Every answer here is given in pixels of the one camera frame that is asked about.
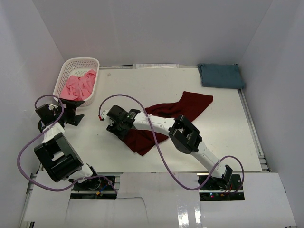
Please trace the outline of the dark red t shirt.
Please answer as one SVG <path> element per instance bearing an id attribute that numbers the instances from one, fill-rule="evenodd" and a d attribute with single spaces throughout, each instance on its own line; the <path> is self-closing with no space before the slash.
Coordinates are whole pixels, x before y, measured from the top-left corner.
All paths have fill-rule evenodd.
<path id="1" fill-rule="evenodd" d="M 162 103 L 145 110 L 148 114 L 164 118 L 176 118 L 180 114 L 194 121 L 213 102 L 213 96 L 184 91 L 179 101 L 175 103 Z M 131 129 L 122 142 L 134 153 L 144 156 L 155 141 L 151 131 Z"/>

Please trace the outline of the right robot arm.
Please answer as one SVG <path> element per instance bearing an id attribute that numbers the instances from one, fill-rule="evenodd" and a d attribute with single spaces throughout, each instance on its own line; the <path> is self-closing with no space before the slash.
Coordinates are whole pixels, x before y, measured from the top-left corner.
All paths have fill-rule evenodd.
<path id="1" fill-rule="evenodd" d="M 222 163 L 205 145 L 198 128 L 184 115 L 176 118 L 158 117 L 137 109 L 126 111 L 114 105 L 110 110 L 101 113 L 101 119 L 109 122 L 107 131 L 123 139 L 133 130 L 150 130 L 168 136 L 175 148 L 190 154 L 208 171 L 219 189 L 226 189 L 232 183 L 233 170 Z"/>

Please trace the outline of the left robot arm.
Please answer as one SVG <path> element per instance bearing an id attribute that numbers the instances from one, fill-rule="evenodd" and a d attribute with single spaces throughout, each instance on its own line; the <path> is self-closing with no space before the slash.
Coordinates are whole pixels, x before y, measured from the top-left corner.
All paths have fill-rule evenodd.
<path id="1" fill-rule="evenodd" d="M 91 190 L 100 185 L 100 177 L 88 164 L 84 164 L 72 145 L 64 136 L 65 124 L 78 126 L 83 114 L 76 109 L 84 101 L 62 99 L 63 107 L 44 104 L 35 109 L 40 117 L 38 129 L 43 133 L 43 141 L 34 148 L 34 153 L 50 178 L 55 181 L 84 178 L 84 184 Z"/>

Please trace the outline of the pink t shirt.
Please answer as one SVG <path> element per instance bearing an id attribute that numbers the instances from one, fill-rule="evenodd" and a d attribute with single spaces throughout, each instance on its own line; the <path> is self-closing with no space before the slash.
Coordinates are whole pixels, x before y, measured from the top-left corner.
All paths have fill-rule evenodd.
<path id="1" fill-rule="evenodd" d="M 65 83 L 60 97 L 67 100 L 86 100 L 92 93 L 96 79 L 96 72 L 90 70 L 83 76 L 72 75 Z"/>

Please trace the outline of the white plastic basket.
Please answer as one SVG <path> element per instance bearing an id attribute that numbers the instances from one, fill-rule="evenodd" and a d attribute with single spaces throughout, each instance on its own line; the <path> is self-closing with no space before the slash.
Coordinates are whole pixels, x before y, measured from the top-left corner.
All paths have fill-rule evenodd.
<path id="1" fill-rule="evenodd" d="M 72 101 L 84 101 L 90 105 L 95 96 L 99 61 L 90 57 L 67 60 L 59 73 L 53 95 Z"/>

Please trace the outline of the white paper sheet front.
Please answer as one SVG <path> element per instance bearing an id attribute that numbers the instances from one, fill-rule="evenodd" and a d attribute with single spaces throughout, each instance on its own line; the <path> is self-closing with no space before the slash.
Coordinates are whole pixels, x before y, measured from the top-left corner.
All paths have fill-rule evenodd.
<path id="1" fill-rule="evenodd" d="M 244 200 L 200 200 L 167 173 L 124 173 L 114 200 L 35 187 L 24 220 L 37 228 L 284 228 L 295 226 L 276 173 L 247 173 Z"/>

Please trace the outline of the folded teal t shirt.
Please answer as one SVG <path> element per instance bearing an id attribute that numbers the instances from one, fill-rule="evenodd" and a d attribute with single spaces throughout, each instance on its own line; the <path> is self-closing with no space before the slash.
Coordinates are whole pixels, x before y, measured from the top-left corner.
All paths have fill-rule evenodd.
<path id="1" fill-rule="evenodd" d="M 203 87 L 243 89 L 246 86 L 238 64 L 198 64 L 197 68 Z"/>

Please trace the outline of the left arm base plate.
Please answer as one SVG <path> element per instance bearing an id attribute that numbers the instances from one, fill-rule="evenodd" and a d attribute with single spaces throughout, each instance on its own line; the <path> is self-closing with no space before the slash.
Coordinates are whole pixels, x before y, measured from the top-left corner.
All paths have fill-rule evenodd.
<path id="1" fill-rule="evenodd" d="M 115 200 L 117 194 L 104 178 L 86 180 L 76 183 L 71 190 L 73 200 Z"/>

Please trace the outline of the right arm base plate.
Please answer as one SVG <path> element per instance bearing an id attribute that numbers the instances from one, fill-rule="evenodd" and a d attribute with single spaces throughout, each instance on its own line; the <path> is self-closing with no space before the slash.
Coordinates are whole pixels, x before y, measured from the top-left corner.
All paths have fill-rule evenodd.
<path id="1" fill-rule="evenodd" d="M 223 184 L 217 184 L 210 177 L 208 182 L 199 189 L 199 199 L 201 202 L 211 201 L 244 201 L 245 195 L 241 186 L 241 177 L 239 174 L 233 174 L 230 184 L 226 187 Z"/>

